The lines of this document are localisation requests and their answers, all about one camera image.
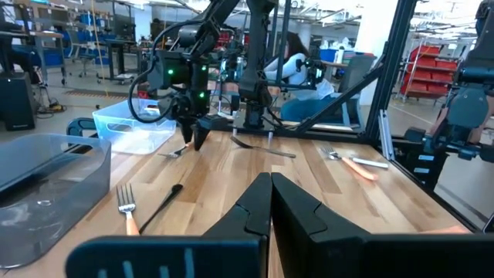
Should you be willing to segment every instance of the person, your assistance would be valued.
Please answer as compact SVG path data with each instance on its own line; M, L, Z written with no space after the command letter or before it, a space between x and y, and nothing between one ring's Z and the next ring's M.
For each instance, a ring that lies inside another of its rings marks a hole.
M296 33L288 32L286 42L282 79L292 85L307 85L307 68L302 66L297 72L296 61L305 61L310 56L309 51ZM264 69L266 79L276 80L277 69L278 59L275 59ZM326 79L316 85L316 90L290 90L290 93L296 98L282 105L283 120L300 122L318 113L334 100L331 97L331 93L334 93L333 85Z
M494 2L494 0L484 0L480 3L479 8L477 9L477 13L475 15L475 19L477 20L477 23L475 24L477 37L481 36L482 31L486 25L487 15L489 14L488 7L489 4L492 2ZM486 99L487 99L487 104L489 105L489 112L487 113L484 122L479 127L474 129L470 134L469 142L473 144L477 144L480 142L480 139L482 137L482 132L484 128L486 128L487 122L489 121L490 117L494 115L494 97L486 96ZM438 119L435 121L434 125L431 127L428 133L435 134L441 123L445 120L447 113L448 113L447 107L441 109Z
M16 25L11 22L0 22L0 31L4 32L21 32L22 27L20 25ZM22 70L25 73L29 73L29 77L31 79L31 84L39 84L41 79L39 78L37 72L32 67L31 61L29 59L29 54L15 51L12 48L12 37L0 38L0 44L2 47L0 48L0 52L3 49L7 49L7 57L9 61L9 65L5 65L5 61L2 61L2 68L10 68L10 70L14 70L14 64L21 66Z

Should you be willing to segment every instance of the gray plastic tub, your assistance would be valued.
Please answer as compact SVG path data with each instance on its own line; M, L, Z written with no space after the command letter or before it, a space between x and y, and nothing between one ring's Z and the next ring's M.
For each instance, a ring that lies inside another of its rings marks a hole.
M0 268L36 261L107 194L110 148L55 134L0 145Z

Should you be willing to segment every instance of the floor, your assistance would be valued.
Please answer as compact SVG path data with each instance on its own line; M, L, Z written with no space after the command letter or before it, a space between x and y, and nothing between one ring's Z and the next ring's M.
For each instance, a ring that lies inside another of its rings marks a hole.
M68 72L72 76L67 77L66 86L61 84L61 73L57 69L49 71L49 94L56 98L67 110L61 114L55 114L49 119L39 119L37 127L33 131L7 132L0 123L0 142L10 141L16 137L33 133L64 134L67 124L77 117L91 117L96 110L96 105L107 107L122 101L121 99L106 97L82 97L64 94L68 90L99 90L112 93L126 93L128 83L120 85L118 82L105 80L101 84L96 82L96 71L102 70L100 66L88 66L91 70L87 76L79 78L82 69L79 62L72 63L67 60ZM135 68L135 58L126 57L126 67ZM107 68L103 68L105 76L108 76ZM364 117L367 117L369 107L362 107ZM440 104L433 105L427 100L401 100L392 99L388 108L392 134L402 135L409 127L428 129L435 121L440 109ZM491 143L489 134L482 137L483 143ZM463 215L468 217L477 226L483 227L484 223L494 212L494 164L480 159L463 161L452 155L446 161L436 192L444 200L452 204Z

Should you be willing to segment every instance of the black utensil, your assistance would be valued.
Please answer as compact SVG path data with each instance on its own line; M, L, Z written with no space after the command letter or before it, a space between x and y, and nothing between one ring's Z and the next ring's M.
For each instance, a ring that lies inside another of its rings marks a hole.
M294 154L289 154L289 153L285 153L285 152L277 151L277 150L271 150L271 149L267 149L267 148L263 148L263 147L251 146L249 144L246 144L246 143L240 141L237 137L234 137L234 136L231 136L230 140L232 140L233 143L235 143L238 146L243 147L243 148L259 150L259 151L266 151L266 152L269 152L270 154L277 154L277 155L281 155L281 156L288 157L288 158L296 158L296 155L294 155Z
M142 235L144 230L146 229L147 225L151 223L151 221L154 219L154 217L162 211L175 197L177 197L178 193L182 191L184 188L183 185L174 185L171 187L170 193L164 198L163 202L161 205L157 208L156 212L153 213L153 215L140 227L139 233Z

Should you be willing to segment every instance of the black cable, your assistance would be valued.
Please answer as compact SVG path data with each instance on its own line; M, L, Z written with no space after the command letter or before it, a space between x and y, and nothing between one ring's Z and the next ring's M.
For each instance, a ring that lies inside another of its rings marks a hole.
M138 77L136 77L136 79L134 79L134 81L132 81L132 83L130 84L129 97L128 97L127 103L129 104L129 110L130 110L130 113L132 114L132 117L134 117L134 119L140 121L141 123L152 124L152 123L156 123L159 120L163 119L164 116L167 114L167 113L163 113L159 117L157 117L153 120L145 120L145 119L142 119L141 117L139 117L139 115L137 115L136 111L134 110L134 104L132 103L132 96L134 94L134 88L139 83L139 81L141 81L145 76L147 76L151 71L153 71L154 64L156 63L156 57L155 57L156 46L159 42L161 42L161 38L167 32L170 32L173 29L176 29L176 28L179 28L179 27L182 27L185 25L194 25L194 24L199 24L199 23L203 23L203 21L202 20L191 20L191 21L176 23L176 24L166 28L165 30L161 31L160 34L156 37L156 39L154 39L153 47L151 48L151 57L150 57L151 65L149 66L148 69L146 69L146 71L144 71Z

